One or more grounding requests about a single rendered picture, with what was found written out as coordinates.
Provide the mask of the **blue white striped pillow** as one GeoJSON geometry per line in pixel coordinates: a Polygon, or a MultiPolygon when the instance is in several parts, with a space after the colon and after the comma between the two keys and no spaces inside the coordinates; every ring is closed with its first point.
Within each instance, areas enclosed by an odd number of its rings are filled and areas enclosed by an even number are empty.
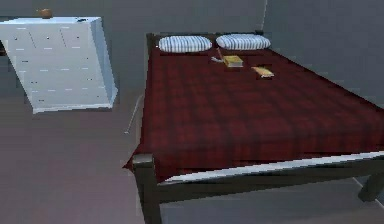
{"type": "Polygon", "coordinates": [[[227,34],[216,38],[219,47],[227,50],[261,50],[271,45],[269,39],[257,34],[227,34]]]}
{"type": "Polygon", "coordinates": [[[212,42],[203,36],[168,36],[159,40],[158,48],[168,53],[194,53],[211,49],[212,42]]]}

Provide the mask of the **white chest of drawers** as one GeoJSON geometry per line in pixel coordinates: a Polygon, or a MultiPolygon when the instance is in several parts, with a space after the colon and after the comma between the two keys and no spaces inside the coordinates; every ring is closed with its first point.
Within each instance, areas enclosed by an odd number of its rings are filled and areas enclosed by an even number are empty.
{"type": "Polygon", "coordinates": [[[118,89],[100,17],[8,20],[0,41],[34,113],[113,106],[118,89]]]}

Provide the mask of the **thin yellow book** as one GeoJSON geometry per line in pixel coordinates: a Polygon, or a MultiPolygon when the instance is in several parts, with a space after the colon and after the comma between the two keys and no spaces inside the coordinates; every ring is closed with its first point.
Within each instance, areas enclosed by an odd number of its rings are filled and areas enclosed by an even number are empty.
{"type": "Polygon", "coordinates": [[[253,67],[253,70],[261,77],[261,78],[271,78],[274,74],[265,67],[253,67]]]}

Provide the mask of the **thin grey rod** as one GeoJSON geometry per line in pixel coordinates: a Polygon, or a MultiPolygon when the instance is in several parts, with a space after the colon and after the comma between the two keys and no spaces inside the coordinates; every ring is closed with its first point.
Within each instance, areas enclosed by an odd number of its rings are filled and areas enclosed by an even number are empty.
{"type": "Polygon", "coordinates": [[[134,109],[133,109],[133,111],[132,111],[132,114],[131,114],[131,118],[130,118],[128,127],[125,129],[124,134],[129,134],[129,133],[130,133],[132,124],[133,124],[133,122],[134,122],[136,113],[137,113],[137,111],[138,111],[138,108],[139,108],[139,106],[140,106],[140,103],[141,103],[142,99],[143,99],[143,94],[142,94],[142,95],[139,95],[139,96],[137,97],[137,100],[136,100],[136,103],[135,103],[135,105],[134,105],[134,109]]]}

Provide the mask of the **thick yellow book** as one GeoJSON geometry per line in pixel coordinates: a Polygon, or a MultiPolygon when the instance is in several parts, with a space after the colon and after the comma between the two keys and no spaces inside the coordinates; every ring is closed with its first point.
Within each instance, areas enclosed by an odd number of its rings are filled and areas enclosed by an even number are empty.
{"type": "Polygon", "coordinates": [[[223,62],[229,68],[239,68],[243,66],[243,60],[237,55],[224,56],[223,62]]]}

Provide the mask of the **dark red covered bed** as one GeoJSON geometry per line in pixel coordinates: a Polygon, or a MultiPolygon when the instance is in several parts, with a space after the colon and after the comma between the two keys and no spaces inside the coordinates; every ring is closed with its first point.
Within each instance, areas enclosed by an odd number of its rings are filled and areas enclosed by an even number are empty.
{"type": "Polygon", "coordinates": [[[127,162],[145,224],[164,203],[362,176],[384,191],[384,109],[269,49],[168,53],[148,34],[141,134],[127,162]],[[261,78],[253,67],[274,76],[261,78]]]}

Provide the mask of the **small brown round object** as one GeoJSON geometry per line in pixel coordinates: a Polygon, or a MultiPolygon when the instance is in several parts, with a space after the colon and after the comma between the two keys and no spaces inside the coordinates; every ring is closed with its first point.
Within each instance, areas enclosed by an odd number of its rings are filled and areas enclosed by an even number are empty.
{"type": "Polygon", "coordinates": [[[38,9],[37,10],[37,13],[39,14],[39,16],[42,18],[42,19],[50,19],[53,17],[53,13],[52,13],[52,10],[51,9],[38,9]]]}

